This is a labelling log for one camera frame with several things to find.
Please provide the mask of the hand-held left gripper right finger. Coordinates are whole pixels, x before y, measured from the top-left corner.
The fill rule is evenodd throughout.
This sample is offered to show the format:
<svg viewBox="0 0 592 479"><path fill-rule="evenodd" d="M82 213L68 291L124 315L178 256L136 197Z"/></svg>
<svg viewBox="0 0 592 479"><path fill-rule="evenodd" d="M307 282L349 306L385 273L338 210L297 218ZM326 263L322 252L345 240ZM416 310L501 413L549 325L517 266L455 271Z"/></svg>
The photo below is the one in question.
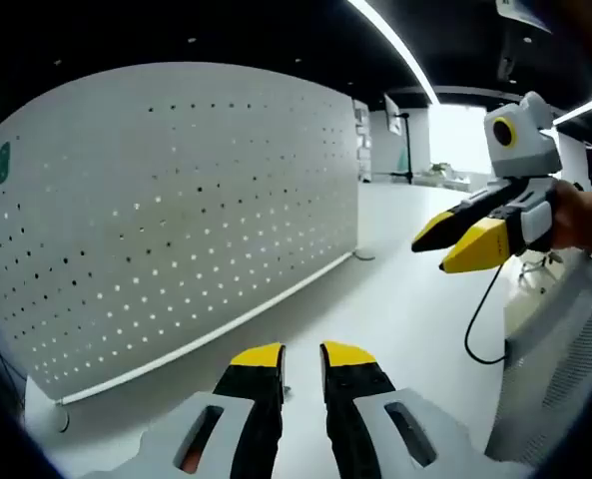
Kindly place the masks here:
<svg viewBox="0 0 592 479"><path fill-rule="evenodd" d="M466 427L349 344L320 346L326 434L342 478L478 478Z"/></svg>

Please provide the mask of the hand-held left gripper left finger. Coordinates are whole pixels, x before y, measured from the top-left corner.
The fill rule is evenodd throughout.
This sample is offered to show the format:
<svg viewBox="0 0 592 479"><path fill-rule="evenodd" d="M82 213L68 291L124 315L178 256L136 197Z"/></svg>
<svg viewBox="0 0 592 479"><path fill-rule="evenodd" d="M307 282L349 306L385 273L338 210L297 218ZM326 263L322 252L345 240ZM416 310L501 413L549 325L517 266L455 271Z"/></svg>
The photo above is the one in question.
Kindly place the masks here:
<svg viewBox="0 0 592 479"><path fill-rule="evenodd" d="M211 392L197 392L142 437L140 478L270 478L283 432L280 342L235 356Z"/></svg>

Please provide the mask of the person's right hand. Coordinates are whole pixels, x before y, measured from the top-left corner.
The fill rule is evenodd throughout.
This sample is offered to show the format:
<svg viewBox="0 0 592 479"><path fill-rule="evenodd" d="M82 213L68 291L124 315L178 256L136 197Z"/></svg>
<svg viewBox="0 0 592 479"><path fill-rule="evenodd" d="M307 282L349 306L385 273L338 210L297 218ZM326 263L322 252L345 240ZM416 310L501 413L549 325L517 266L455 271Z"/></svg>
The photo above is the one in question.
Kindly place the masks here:
<svg viewBox="0 0 592 479"><path fill-rule="evenodd" d="M552 247L576 247L592 254L592 192L557 181L555 194L558 206L553 220Z"/></svg>

